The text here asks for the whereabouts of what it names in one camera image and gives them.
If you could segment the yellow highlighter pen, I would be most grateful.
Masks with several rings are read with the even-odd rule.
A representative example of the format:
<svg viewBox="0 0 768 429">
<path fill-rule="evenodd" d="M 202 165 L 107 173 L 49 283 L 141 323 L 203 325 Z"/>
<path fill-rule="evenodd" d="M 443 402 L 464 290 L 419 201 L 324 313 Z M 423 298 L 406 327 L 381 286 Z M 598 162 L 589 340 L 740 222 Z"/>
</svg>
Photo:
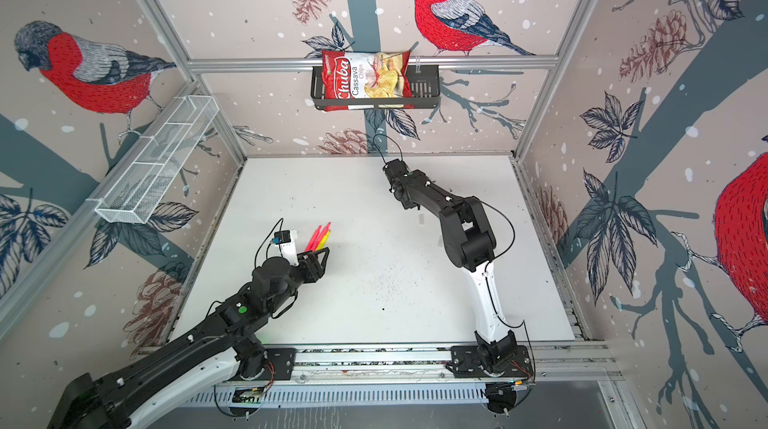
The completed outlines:
<svg viewBox="0 0 768 429">
<path fill-rule="evenodd" d="M 326 234 L 323 236 L 323 238 L 321 239 L 321 241 L 320 241 L 320 243 L 319 243 L 318 247 L 315 249 L 316 251 L 317 251 L 317 250 L 321 250 L 321 249 L 323 249 L 323 248 L 326 246 L 326 244 L 327 244 L 327 241 L 328 241 L 328 239 L 329 239 L 329 236 L 330 236 L 330 234 L 331 234 L 331 231 L 328 231 L 328 232 L 327 232 L 327 233 L 326 233 Z"/>
</svg>

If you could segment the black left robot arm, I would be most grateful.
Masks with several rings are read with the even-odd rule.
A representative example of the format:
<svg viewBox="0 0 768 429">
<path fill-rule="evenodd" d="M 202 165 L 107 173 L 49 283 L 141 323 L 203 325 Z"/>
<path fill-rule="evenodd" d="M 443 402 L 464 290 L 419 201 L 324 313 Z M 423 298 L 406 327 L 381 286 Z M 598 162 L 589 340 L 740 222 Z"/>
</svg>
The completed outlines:
<svg viewBox="0 0 768 429">
<path fill-rule="evenodd" d="M 146 428 L 199 392 L 264 366 L 258 331 L 292 307 L 304 284 L 325 274 L 329 249 L 304 252 L 291 264 L 271 257 L 201 322 L 139 361 L 94 379 L 72 380 L 51 428 Z"/>
</svg>

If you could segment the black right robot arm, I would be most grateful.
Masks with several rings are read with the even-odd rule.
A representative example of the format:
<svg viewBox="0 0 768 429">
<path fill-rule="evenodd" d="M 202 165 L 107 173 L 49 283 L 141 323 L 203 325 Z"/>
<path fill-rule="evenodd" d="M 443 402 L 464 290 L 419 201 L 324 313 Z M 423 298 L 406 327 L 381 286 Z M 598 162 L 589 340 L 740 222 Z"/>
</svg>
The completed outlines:
<svg viewBox="0 0 768 429">
<path fill-rule="evenodd" d="M 424 172 L 401 159 L 386 161 L 383 173 L 389 191 L 406 210 L 424 209 L 440 223 L 443 247 L 450 262 L 464 270 L 475 316 L 475 358 L 456 356 L 447 368 L 456 376 L 517 377 L 532 381 L 534 362 L 515 331 L 526 328 L 504 320 L 495 283 L 497 241 L 485 209 L 475 196 L 458 196 L 434 183 Z"/>
</svg>

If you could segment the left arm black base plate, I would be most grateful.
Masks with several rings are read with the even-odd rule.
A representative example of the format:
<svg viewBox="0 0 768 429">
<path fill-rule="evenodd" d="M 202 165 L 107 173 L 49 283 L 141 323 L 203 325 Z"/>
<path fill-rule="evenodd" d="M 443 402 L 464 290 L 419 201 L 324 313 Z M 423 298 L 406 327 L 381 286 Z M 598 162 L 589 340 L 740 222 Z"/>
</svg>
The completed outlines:
<svg viewBox="0 0 768 429">
<path fill-rule="evenodd" d="M 236 377 L 243 381 L 288 381 L 292 377 L 295 348 L 266 348 L 244 359 Z"/>
</svg>

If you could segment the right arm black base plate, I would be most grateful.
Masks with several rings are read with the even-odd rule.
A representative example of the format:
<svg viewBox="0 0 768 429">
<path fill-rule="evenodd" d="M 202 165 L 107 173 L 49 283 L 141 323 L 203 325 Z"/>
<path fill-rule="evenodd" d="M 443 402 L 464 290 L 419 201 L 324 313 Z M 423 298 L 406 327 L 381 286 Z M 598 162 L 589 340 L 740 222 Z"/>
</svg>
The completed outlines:
<svg viewBox="0 0 768 429">
<path fill-rule="evenodd" d="M 477 345 L 452 346 L 445 368 L 456 378 L 528 380 L 535 373 L 529 351 L 522 345 L 496 355 L 483 352 Z"/>
</svg>

